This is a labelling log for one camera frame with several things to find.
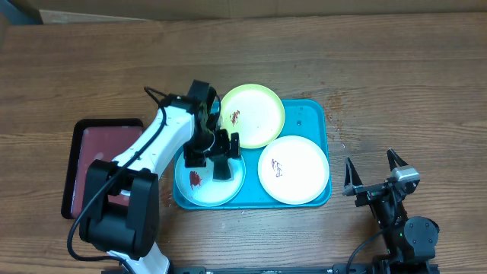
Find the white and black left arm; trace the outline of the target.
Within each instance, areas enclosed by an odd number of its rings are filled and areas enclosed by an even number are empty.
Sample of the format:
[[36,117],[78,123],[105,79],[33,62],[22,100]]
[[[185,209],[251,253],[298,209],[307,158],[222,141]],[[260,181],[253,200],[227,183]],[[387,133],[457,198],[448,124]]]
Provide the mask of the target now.
[[183,151],[185,167],[212,163],[217,182],[234,178],[229,161],[240,157],[236,133],[218,129],[220,98],[207,82],[195,80],[188,94],[164,94],[156,100],[151,125],[112,161],[88,168],[82,210],[67,237],[78,261],[113,260],[125,273],[171,273],[156,243],[159,232],[159,180],[170,160]]

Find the green scrubbing sponge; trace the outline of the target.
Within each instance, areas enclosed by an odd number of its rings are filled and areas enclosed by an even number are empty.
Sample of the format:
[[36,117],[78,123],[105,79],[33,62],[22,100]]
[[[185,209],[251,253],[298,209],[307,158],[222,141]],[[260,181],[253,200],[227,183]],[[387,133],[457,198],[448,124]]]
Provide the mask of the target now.
[[231,168],[226,157],[212,159],[214,164],[213,177],[216,180],[229,180],[232,177]]

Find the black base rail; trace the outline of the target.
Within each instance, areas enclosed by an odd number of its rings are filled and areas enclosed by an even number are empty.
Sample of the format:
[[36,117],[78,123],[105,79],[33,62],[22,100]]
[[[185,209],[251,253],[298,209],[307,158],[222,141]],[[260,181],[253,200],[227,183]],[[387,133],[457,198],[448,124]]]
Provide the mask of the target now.
[[[127,273],[122,268],[103,269],[101,274],[122,274]],[[227,268],[227,269],[206,269],[205,267],[174,267],[170,265],[170,274],[345,274],[345,264],[322,267],[294,267],[294,268]],[[373,273],[371,266],[366,264],[352,265],[349,273],[369,274]],[[438,265],[430,265],[430,271],[419,270],[418,272],[394,270],[391,273],[433,273],[440,274]]]

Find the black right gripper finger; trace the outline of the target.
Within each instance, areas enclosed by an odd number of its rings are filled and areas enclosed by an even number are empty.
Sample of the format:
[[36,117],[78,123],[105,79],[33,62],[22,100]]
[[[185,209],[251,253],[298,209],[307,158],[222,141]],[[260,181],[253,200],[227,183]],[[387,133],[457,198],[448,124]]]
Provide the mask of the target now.
[[407,163],[392,148],[387,150],[387,159],[391,170],[407,165]]
[[344,196],[355,196],[358,189],[363,187],[363,183],[350,158],[345,160],[345,181],[342,194]]

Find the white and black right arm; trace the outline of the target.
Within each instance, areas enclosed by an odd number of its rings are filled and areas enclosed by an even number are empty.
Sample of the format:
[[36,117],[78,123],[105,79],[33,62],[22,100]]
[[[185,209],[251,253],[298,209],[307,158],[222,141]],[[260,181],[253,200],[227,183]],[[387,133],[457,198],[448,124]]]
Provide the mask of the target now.
[[377,255],[363,273],[438,273],[435,246],[440,228],[425,217],[409,217],[403,200],[415,192],[420,182],[419,172],[407,164],[392,148],[387,150],[391,175],[382,183],[365,186],[350,158],[345,160],[345,181],[342,194],[354,196],[357,207],[369,206],[379,225],[379,231],[359,245],[349,257],[345,272],[355,267],[358,252],[378,237],[384,238],[386,255]]

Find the cardboard back wall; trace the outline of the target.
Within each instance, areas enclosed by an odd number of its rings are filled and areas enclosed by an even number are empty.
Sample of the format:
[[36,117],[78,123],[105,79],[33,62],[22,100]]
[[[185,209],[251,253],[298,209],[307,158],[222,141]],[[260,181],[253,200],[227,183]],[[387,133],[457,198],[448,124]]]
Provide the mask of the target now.
[[18,0],[1,13],[16,24],[481,12],[486,0]]

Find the white plate with pink rim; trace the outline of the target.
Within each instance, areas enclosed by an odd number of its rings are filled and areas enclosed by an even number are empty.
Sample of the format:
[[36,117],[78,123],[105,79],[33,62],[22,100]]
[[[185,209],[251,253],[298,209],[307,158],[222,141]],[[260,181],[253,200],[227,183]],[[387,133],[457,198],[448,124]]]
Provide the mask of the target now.
[[329,182],[329,162],[314,142],[288,135],[269,143],[258,161],[258,178],[275,200],[297,206],[316,199]]

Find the blue plastic tray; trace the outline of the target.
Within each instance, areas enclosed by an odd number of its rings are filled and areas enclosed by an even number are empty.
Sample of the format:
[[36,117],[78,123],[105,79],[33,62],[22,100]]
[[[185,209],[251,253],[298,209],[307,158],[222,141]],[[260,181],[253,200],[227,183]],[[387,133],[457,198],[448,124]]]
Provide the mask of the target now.
[[[285,124],[279,137],[299,135],[318,145],[325,156],[329,156],[326,124],[323,108],[311,99],[284,99]],[[258,160],[263,152],[262,148],[241,148],[240,152],[246,165],[246,176],[239,193],[229,202],[216,207],[203,207],[191,203],[179,191],[176,175],[173,179],[173,199],[181,208],[188,210],[205,209],[289,209],[297,207],[318,207],[324,205],[332,195],[332,177],[324,191],[311,202],[303,205],[286,205],[273,199],[262,187],[258,178]]]

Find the yellow-green rimmed plate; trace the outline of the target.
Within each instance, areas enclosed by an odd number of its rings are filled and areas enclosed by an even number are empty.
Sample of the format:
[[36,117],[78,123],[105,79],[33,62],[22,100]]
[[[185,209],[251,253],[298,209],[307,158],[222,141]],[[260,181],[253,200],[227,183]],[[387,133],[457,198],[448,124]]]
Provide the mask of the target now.
[[261,148],[276,139],[284,128],[282,100],[260,84],[242,84],[222,99],[220,126],[238,133],[241,148]]

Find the black tray with pink liquid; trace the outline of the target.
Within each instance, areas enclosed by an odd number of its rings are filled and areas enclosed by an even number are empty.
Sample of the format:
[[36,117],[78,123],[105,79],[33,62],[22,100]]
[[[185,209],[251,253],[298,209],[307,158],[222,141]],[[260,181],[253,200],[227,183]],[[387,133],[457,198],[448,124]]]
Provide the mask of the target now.
[[82,119],[75,124],[61,215],[77,218],[81,213],[86,174],[95,160],[111,161],[129,148],[143,133],[137,118]]

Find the light blue plate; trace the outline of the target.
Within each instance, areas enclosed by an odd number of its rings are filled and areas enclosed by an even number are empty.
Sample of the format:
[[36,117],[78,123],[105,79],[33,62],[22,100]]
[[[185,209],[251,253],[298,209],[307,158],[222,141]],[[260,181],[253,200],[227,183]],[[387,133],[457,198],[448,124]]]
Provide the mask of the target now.
[[205,167],[185,167],[183,149],[176,154],[174,167],[174,197],[182,196],[187,201],[187,208],[217,207],[230,202],[240,192],[245,176],[246,166],[242,157],[228,159],[231,177],[227,180],[214,178],[214,162],[206,159]]

